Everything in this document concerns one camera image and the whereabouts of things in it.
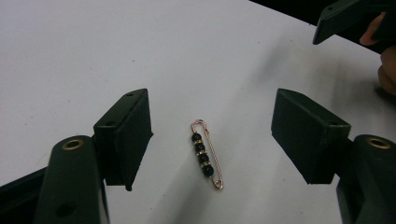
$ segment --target white surface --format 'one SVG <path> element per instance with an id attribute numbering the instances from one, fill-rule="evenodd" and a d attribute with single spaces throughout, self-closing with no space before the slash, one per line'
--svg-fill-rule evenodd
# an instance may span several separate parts
<path id="1" fill-rule="evenodd" d="M 341 223 L 334 179 L 307 186 L 271 136 L 277 88 L 394 138 L 374 93 L 378 55 L 245 0 L 0 1 L 0 184 L 92 135 L 127 91 L 148 88 L 152 137 L 132 192 L 108 187 L 118 223 Z M 204 119 L 225 182 L 201 174 L 190 123 Z"/>

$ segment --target gold safety pin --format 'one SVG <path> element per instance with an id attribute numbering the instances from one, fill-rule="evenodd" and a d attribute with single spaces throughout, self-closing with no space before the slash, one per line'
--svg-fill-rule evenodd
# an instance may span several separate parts
<path id="1" fill-rule="evenodd" d="M 201 136 L 201 135 L 198 134 L 198 132 L 195 130 L 195 125 L 197 125 L 197 124 L 201 124 L 201 125 L 204 127 L 206 139 L 207 139 L 207 142 L 209 143 L 210 150 L 212 151 L 213 159 L 215 160 L 216 167 L 217 167 L 217 169 L 218 169 L 219 179 L 218 179 L 218 180 L 214 180 L 214 179 L 213 179 L 213 175 L 211 175 L 209 178 L 210 178 L 210 180 L 212 181 L 213 186 L 215 186 L 216 189 L 222 189 L 222 188 L 224 187 L 224 182 L 223 182 L 222 177 L 221 177 L 221 171 L 220 171 L 220 167 L 219 167 L 218 158 L 216 157 L 216 153 L 215 153 L 215 150 L 213 149 L 212 142 L 210 141 L 209 131 L 208 131 L 207 128 L 206 128 L 206 123 L 205 123 L 203 120 L 201 120 L 201 119 L 196 119 L 196 120 L 191 124 L 191 129 L 192 129 L 192 132 L 193 132 L 192 141 L 193 141 L 193 143 L 195 144 L 195 148 L 197 148 L 197 145 L 202 145 L 202 147 L 204 147 L 204 146 L 203 146 L 203 141 L 202 141 L 201 137 L 196 137 L 197 139 L 195 139 L 195 140 L 193 139 L 194 136 Z M 201 151 L 198 151 L 198 152 L 197 152 L 197 156 L 200 156 L 200 155 L 202 155 L 202 154 L 206 154 L 205 147 L 204 147 L 204 150 L 201 150 Z M 201 168 L 205 168 L 205 166 L 210 166 L 210 162 L 206 161 L 206 162 L 203 162 L 203 163 L 201 164 Z"/>

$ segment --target human hand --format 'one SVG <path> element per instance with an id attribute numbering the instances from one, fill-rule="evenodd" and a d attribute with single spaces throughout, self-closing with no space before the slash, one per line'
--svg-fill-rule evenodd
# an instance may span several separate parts
<path id="1" fill-rule="evenodd" d="M 379 24 L 384 19 L 385 13 L 381 13 L 368 26 L 367 31 L 361 37 L 361 44 L 370 46 L 379 40 L 372 39 Z M 382 65 L 378 69 L 378 79 L 382 88 L 392 95 L 396 95 L 396 46 L 390 47 L 381 53 Z"/>

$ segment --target black bead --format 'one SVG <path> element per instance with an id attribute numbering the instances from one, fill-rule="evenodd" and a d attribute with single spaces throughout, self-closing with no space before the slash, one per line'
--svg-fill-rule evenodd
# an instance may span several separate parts
<path id="1" fill-rule="evenodd" d="M 195 145 L 195 151 L 196 152 L 199 152 L 199 151 L 202 151 L 202 150 L 205 150 L 204 144 L 199 143 L 199 144 Z"/>
<path id="2" fill-rule="evenodd" d="M 196 140 L 201 140 L 202 136 L 198 133 L 194 133 L 191 137 L 192 142 L 195 142 Z"/>
<path id="3" fill-rule="evenodd" d="M 198 156 L 198 162 L 200 164 L 204 163 L 206 161 L 209 161 L 209 157 L 206 154 L 201 154 L 201 155 Z"/>
<path id="4" fill-rule="evenodd" d="M 204 172 L 205 176 L 212 176 L 215 170 L 213 170 L 213 167 L 211 165 L 206 165 L 204 168 L 202 168 L 202 171 Z"/>

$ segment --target beaded safety pin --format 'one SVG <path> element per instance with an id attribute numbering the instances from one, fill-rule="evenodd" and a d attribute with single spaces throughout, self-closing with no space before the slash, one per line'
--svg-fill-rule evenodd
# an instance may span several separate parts
<path id="1" fill-rule="evenodd" d="M 205 150 L 204 142 L 202 140 L 202 136 L 198 134 L 198 132 L 195 130 L 195 125 L 201 124 L 204 127 L 205 135 L 207 138 L 207 142 L 209 143 L 210 149 L 213 154 L 213 159 L 215 160 L 216 167 L 218 168 L 218 174 L 219 174 L 219 179 L 214 180 L 213 179 L 213 174 L 214 170 L 212 165 L 210 164 L 209 157 L 207 156 L 207 152 Z M 210 180 L 213 183 L 213 186 L 215 186 L 216 189 L 222 189 L 224 187 L 224 182 L 221 177 L 221 171 L 219 168 L 219 162 L 218 159 L 216 158 L 216 153 L 215 150 L 213 149 L 212 142 L 210 141 L 209 138 L 209 131 L 206 128 L 206 123 L 201 120 L 201 119 L 196 119 L 192 124 L 191 124 L 191 129 L 192 129 L 192 137 L 191 140 L 194 143 L 195 147 L 195 152 L 198 157 L 198 162 L 201 165 L 201 169 L 204 172 L 204 175 L 209 177 Z"/>

